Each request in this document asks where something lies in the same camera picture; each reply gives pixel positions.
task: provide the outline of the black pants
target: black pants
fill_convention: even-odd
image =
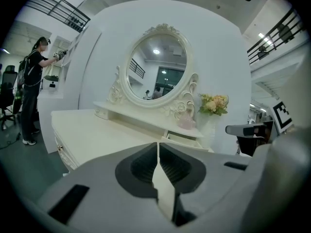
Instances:
[[[32,139],[31,132],[34,130],[35,109],[39,95],[40,84],[35,86],[24,86],[23,105],[20,114],[21,131],[24,140]]]

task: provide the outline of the ceiling light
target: ceiling light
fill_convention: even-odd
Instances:
[[[1,50],[2,50],[3,52],[6,52],[6,53],[10,54],[9,51],[6,50],[6,49],[1,49]]]

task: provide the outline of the black t-shirt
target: black t-shirt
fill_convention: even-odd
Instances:
[[[42,66],[39,65],[41,60],[47,60],[47,58],[43,57],[39,51],[35,51],[32,55],[29,56],[29,70],[33,68],[31,73],[28,75],[25,83],[27,85],[34,85],[41,80],[42,75]]]

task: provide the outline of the metal railing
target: metal railing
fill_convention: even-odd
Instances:
[[[251,65],[257,60],[266,57],[270,52],[277,50],[283,43],[287,43],[294,39],[294,36],[303,29],[298,14],[291,8],[261,40],[247,51],[249,64]]]
[[[25,6],[45,13],[81,32],[90,18],[66,0],[28,0]]]
[[[144,78],[144,75],[145,75],[144,69],[142,69],[140,65],[138,65],[134,59],[131,60],[130,69],[133,72],[135,72],[138,76],[140,76],[142,79]]]

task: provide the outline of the drawer handle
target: drawer handle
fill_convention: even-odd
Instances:
[[[58,145],[57,144],[57,148],[58,148],[58,151],[63,150],[63,146],[62,145]]]

